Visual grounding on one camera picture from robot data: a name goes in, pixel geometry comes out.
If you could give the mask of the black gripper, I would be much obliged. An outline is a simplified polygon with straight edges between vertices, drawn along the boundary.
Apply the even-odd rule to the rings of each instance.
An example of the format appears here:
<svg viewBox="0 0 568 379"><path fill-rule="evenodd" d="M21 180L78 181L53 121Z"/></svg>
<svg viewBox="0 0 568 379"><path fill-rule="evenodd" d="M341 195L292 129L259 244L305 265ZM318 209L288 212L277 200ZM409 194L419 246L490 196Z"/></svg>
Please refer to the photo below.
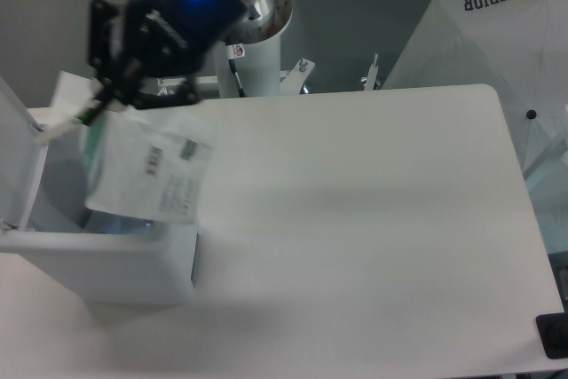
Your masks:
<svg viewBox="0 0 568 379"><path fill-rule="evenodd" d="M248 7L249 0L128 0L122 14L118 4L91 0L87 60L96 84L79 114L81 124L91 126L113 101L137 110L201 103L194 77L158 94L138 92L140 81L199 69L205 54ZM121 18L121 45L113 55L113 30Z"/></svg>

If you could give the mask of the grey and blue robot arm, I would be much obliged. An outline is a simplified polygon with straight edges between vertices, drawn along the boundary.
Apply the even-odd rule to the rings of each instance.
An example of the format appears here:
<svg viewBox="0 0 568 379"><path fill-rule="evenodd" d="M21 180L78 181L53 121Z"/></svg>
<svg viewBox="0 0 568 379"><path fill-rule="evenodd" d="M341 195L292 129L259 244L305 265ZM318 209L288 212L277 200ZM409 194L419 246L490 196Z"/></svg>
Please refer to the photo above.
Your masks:
<svg viewBox="0 0 568 379"><path fill-rule="evenodd" d="M201 102L194 74L255 0L92 0L88 62L100 87L75 117L90 126L111 103L138 110Z"/></svg>

